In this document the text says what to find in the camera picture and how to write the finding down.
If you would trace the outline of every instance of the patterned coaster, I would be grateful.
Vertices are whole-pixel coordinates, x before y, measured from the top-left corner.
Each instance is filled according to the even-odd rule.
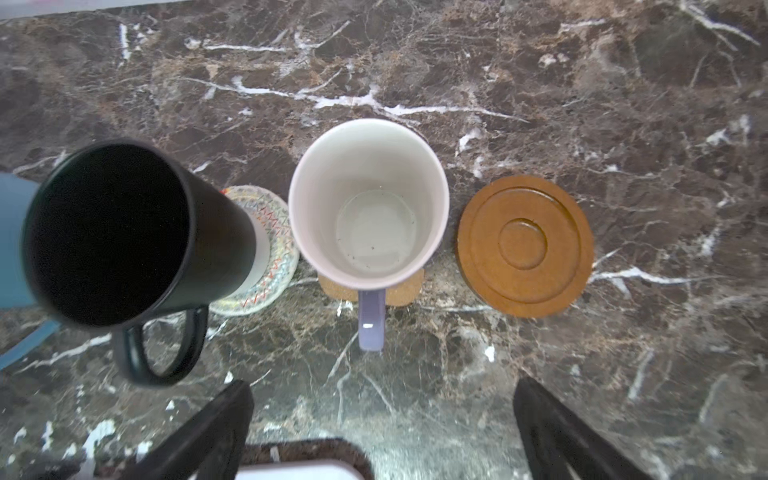
[[[210,311],[219,315],[248,315],[270,305],[286,289],[299,264],[299,248],[293,241],[288,205],[282,198],[253,185],[229,187],[221,193],[255,216],[270,238],[270,262],[261,280],[245,293],[226,296],[210,305]]]

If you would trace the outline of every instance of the cup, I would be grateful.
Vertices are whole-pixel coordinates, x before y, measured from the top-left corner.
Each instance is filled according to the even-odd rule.
[[[22,262],[37,301],[65,325],[112,331],[114,359],[144,386],[169,386],[203,348],[208,304],[256,283],[269,243],[258,220],[160,151],[93,144],[56,167],[31,203]],[[186,310],[175,360],[155,373],[142,326]]]
[[[386,288],[426,263],[448,222],[448,182],[437,155],[390,121],[338,125],[301,158],[288,211],[306,260],[358,290],[360,348],[381,351]]]

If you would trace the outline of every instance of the brown wooden coaster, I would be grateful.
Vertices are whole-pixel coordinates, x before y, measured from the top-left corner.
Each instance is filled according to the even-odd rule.
[[[592,232],[576,201],[552,182],[505,177],[480,190],[458,226],[458,261],[469,286],[515,316],[559,312],[592,271]]]
[[[325,278],[322,275],[317,276],[320,281],[320,287],[323,292],[331,298],[336,300],[346,300],[348,302],[357,302],[357,290],[352,290],[345,286],[341,286],[332,280]],[[422,284],[424,283],[424,269],[420,269],[414,273],[406,281],[398,283],[395,286],[391,286],[386,289],[387,305],[391,306],[404,306],[416,300],[419,296],[419,292],[422,290]]]

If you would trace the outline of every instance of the white mug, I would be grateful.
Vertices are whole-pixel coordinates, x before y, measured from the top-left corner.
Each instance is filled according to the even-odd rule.
[[[391,121],[348,121],[301,157],[288,195],[293,236],[319,274],[358,290],[361,349],[384,347],[386,288],[424,266],[448,211],[437,155]]]

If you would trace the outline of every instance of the blue mug handle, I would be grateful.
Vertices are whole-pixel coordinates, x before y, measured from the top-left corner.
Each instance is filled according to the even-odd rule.
[[[384,349],[385,299],[386,289],[357,292],[357,331],[363,352],[381,352]]]

